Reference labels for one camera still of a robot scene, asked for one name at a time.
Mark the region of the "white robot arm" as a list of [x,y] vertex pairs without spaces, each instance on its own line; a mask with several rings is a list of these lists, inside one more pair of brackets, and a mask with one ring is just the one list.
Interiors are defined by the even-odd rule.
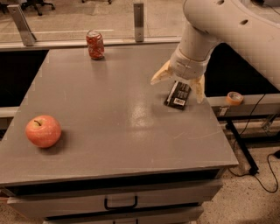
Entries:
[[280,88],[280,26],[249,10],[240,0],[185,0],[185,29],[171,58],[150,83],[177,76],[204,98],[204,74],[214,48],[228,44],[274,87]]

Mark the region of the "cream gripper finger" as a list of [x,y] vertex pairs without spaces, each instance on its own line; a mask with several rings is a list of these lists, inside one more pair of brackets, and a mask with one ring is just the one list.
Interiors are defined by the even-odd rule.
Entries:
[[202,103],[205,97],[205,76],[201,75],[199,78],[192,79],[190,86],[196,94],[197,103]]
[[167,81],[174,75],[174,72],[171,68],[171,62],[168,60],[166,61],[162,67],[155,72],[150,80],[151,85],[155,85],[161,81]]

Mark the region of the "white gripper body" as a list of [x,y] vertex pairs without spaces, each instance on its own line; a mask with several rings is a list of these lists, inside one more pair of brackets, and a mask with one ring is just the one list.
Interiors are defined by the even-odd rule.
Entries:
[[190,59],[177,47],[171,56],[169,68],[178,77],[185,80],[192,80],[199,78],[205,73],[209,60],[209,56],[203,60]]

